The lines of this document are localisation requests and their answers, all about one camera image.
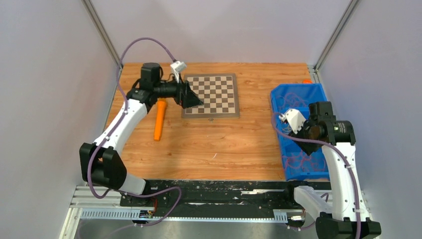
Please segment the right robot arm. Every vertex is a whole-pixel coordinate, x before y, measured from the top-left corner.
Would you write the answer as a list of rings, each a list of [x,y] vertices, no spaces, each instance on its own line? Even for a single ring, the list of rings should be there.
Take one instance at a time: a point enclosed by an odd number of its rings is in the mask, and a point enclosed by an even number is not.
[[[301,205],[315,220],[320,239],[375,239],[381,232],[379,222],[367,211],[356,170],[356,138],[352,123],[337,120],[331,102],[309,104],[309,117],[289,109],[285,121],[289,136],[299,148],[311,155],[322,150],[328,168],[332,204],[316,195],[310,186],[298,186],[284,194],[287,206]]]

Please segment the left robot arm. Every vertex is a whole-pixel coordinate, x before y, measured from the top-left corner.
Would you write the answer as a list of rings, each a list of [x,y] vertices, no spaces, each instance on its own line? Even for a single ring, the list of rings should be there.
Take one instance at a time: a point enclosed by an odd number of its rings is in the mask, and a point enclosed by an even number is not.
[[[147,181],[128,173],[120,154],[138,123],[144,119],[159,98],[173,98],[182,108],[202,105],[203,102],[182,80],[186,68],[182,61],[174,61],[171,79],[162,80],[163,70],[158,63],[144,63],[140,78],[135,81],[118,115],[108,128],[92,143],[83,143],[79,150],[82,178],[90,185],[100,185],[133,195],[140,206],[147,206],[152,192]]]

